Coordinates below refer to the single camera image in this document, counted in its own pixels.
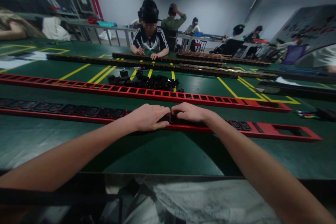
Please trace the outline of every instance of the blue chair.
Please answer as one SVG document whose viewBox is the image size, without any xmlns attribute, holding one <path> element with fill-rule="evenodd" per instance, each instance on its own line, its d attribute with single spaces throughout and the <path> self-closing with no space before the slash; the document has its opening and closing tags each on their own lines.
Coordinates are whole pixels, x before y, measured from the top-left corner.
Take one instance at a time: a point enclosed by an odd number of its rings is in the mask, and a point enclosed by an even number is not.
<svg viewBox="0 0 336 224">
<path fill-rule="evenodd" d="M 290 45 L 287 54 L 282 61 L 283 65 L 293 65 L 306 52 L 307 45 Z"/>
</svg>

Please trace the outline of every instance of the table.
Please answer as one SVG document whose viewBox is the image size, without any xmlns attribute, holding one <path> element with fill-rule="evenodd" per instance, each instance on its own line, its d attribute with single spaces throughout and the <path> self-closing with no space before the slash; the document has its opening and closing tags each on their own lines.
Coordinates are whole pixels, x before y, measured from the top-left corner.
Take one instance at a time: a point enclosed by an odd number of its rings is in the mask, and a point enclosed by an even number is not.
<svg viewBox="0 0 336 224">
<path fill-rule="evenodd" d="M 111 43 L 111 39 L 110 39 L 110 35 L 108 33 L 108 30 L 115 30 L 115 34 L 117 36 L 117 40 L 118 40 L 118 44 L 120 46 L 120 41 L 119 41 L 119 36 L 118 36 L 118 30 L 120 31 L 124 31 L 125 32 L 125 36 L 126 36 L 126 43 L 127 43 L 127 47 L 130 47 L 131 44 L 130 44 L 130 38 L 128 36 L 128 33 L 131 32 L 131 36 L 133 37 L 133 32 L 136 31 L 136 29 L 134 28 L 127 28 L 127 27 L 104 27 L 104 26 L 100 26 L 98 24 L 90 24 L 88 23 L 87 20 L 67 20 L 67 24 L 71 26 L 71 30 L 73 31 L 77 41 L 80 41 L 81 39 L 79 38 L 77 32 L 76 32 L 76 29 L 75 29 L 75 26 L 78 26 L 81 30 L 81 33 L 83 34 L 83 37 L 86 41 L 89 40 L 89 36 L 88 36 L 88 32 L 87 32 L 87 28 L 93 28 L 94 29 L 94 32 L 97 36 L 97 39 L 99 41 L 99 43 L 101 44 L 101 41 L 100 41 L 100 38 L 98 36 L 98 33 L 97 33 L 97 28 L 100 28 L 100 29 L 105 29 L 106 31 L 106 34 L 107 34 L 107 37 L 108 37 L 108 42 L 110 43 L 110 45 L 112 45 Z"/>
<path fill-rule="evenodd" d="M 195 37 L 195 36 L 191 36 L 191 35 L 186 35 L 186 34 L 178 34 L 177 37 L 182 38 L 182 45 L 181 48 L 183 51 L 189 51 L 190 50 L 190 46 L 191 46 L 191 42 L 187 44 L 187 41 L 191 41 L 193 39 L 195 40 L 205 40 L 208 42 L 222 42 L 221 39 L 214 39 L 211 37 Z"/>
<path fill-rule="evenodd" d="M 0 43 L 0 54 L 11 54 L 17 49 L 44 50 L 92 57 L 109 58 L 112 52 L 130 53 L 126 47 L 70 41 L 59 45 L 38 44 L 37 39 L 6 41 Z M 255 71 L 258 67 L 231 65 L 241 70 Z M 279 69 L 281 65 L 272 65 Z M 106 76 L 119 76 L 121 68 L 105 65 L 90 65 L 61 61 L 36 61 L 27 65 L 1 70 L 10 74 L 30 75 L 45 78 L 85 81 L 107 84 Z M 145 75 L 166 75 L 172 72 L 144 70 Z M 252 91 L 258 84 L 254 78 L 224 79 L 202 77 L 175 72 L 185 92 L 255 100 L 280 100 L 293 110 L 312 110 L 312 107 L 335 108 L 335 103 L 298 99 L 295 97 L 263 96 Z M 71 93 L 28 87 L 0 85 L 0 96 L 13 99 L 40 100 L 57 103 L 105 106 L 134 110 L 144 103 L 173 106 L 175 103 L 122 98 L 113 96 Z M 283 164 L 300 179 L 336 179 L 335 123 L 300 119 L 294 112 L 288 114 L 207 107 L 225 119 L 248 120 L 306 126 L 324 140 L 316 143 L 258 139 L 252 140 Z M 25 118 L 0 115 L 0 169 L 12 169 L 19 164 L 81 134 L 101 127 L 99 124 L 71 122 L 51 119 Z M 129 173 L 129 174 L 180 174 L 241 176 L 228 152 L 213 135 L 192 132 L 160 130 L 142 135 L 129 135 L 118 140 L 92 160 L 82 172 Z"/>
<path fill-rule="evenodd" d="M 258 47 L 261 48 L 261 51 L 258 54 L 261 54 L 263 52 L 263 50 L 265 50 L 266 48 L 268 48 L 267 44 L 255 44 L 255 43 L 247 43 L 245 42 L 243 44 L 243 46 L 247 46 L 247 48 L 245 49 L 245 51 L 242 53 L 242 55 L 240 56 L 240 59 L 244 59 L 246 57 L 247 52 L 249 51 L 249 49 L 251 47 Z"/>
</svg>

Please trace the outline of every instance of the hand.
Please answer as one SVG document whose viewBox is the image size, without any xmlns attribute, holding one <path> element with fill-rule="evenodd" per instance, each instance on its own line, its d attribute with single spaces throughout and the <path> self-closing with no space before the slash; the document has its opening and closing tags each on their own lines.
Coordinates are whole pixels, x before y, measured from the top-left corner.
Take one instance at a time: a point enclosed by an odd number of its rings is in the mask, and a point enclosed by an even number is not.
<svg viewBox="0 0 336 224">
<path fill-rule="evenodd" d="M 171 108 L 171 112 L 177 116 L 178 119 L 192 121 L 195 123 L 205 122 L 209 114 L 213 113 L 205 108 L 197 107 L 190 103 L 183 102 Z"/>
<path fill-rule="evenodd" d="M 174 10 L 176 13 L 179 11 L 177 5 L 173 5 L 173 10 Z"/>
<path fill-rule="evenodd" d="M 158 54 L 152 54 L 152 55 L 150 56 L 150 58 L 151 58 L 152 60 L 155 60 L 156 58 L 161 58 L 161 56 L 158 55 Z"/>
<path fill-rule="evenodd" d="M 127 127 L 134 127 L 134 131 L 153 131 L 169 126 L 168 121 L 158 122 L 170 113 L 168 107 L 144 104 L 124 117 L 128 119 Z"/>
<path fill-rule="evenodd" d="M 142 49 L 141 47 L 139 47 L 135 52 L 135 55 L 144 55 L 145 54 L 145 50 Z"/>
</svg>

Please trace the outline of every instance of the green shirt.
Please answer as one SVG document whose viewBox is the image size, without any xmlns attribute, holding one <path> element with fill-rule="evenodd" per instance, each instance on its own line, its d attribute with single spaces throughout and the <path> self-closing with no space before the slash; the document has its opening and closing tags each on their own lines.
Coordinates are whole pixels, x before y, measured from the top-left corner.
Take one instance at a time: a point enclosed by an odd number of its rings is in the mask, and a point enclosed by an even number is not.
<svg viewBox="0 0 336 224">
<path fill-rule="evenodd" d="M 174 17 L 169 16 L 161 21 L 161 28 L 177 31 L 186 20 L 187 16 L 185 14 L 180 19 L 175 19 Z"/>
</svg>

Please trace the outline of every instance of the green table surface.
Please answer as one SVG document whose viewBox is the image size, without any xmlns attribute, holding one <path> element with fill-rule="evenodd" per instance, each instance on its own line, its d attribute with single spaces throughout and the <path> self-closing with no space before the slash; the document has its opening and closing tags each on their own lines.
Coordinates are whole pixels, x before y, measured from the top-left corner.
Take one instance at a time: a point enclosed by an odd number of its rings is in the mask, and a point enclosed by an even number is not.
<svg viewBox="0 0 336 224">
<path fill-rule="evenodd" d="M 0 43 L 0 55 L 11 54 L 8 49 L 19 46 L 34 46 L 29 50 L 44 50 L 91 57 L 110 58 L 112 52 L 130 53 L 126 47 L 112 47 L 85 42 L 66 42 L 59 45 L 41 44 L 41 39 L 7 41 Z M 255 71 L 259 67 L 232 65 L 238 69 Z M 60 61 L 35 61 L 24 66 L 2 72 L 73 81 L 91 81 L 107 84 L 107 74 L 119 76 L 121 68 Z M 172 72 L 144 70 L 144 74 L 162 74 L 172 77 Z M 251 87 L 259 80 L 254 78 L 225 79 L 204 77 L 175 72 L 185 92 L 225 97 L 283 101 L 295 110 L 314 110 L 314 107 L 335 108 L 335 103 L 282 97 L 261 96 Z M 309 83 L 315 86 L 334 85 Z M 35 89 L 0 85 L 0 97 L 40 100 L 55 103 L 71 103 L 134 110 L 144 103 L 173 106 L 176 103 L 113 96 L 72 93 L 55 90 Z M 287 114 L 223 107 L 202 106 L 218 113 L 224 119 L 255 121 L 263 123 L 306 126 L 323 138 L 315 143 L 252 138 L 265 151 L 283 164 L 294 176 L 305 179 L 336 178 L 335 123 L 312 119 L 301 119 L 295 112 Z M 12 169 L 23 162 L 81 134 L 101 127 L 99 124 L 37 119 L 0 115 L 0 169 Z M 181 175 L 241 176 L 238 167 L 214 135 L 160 130 L 156 132 L 126 136 L 93 159 L 82 171 L 106 173 L 150 173 Z"/>
</svg>

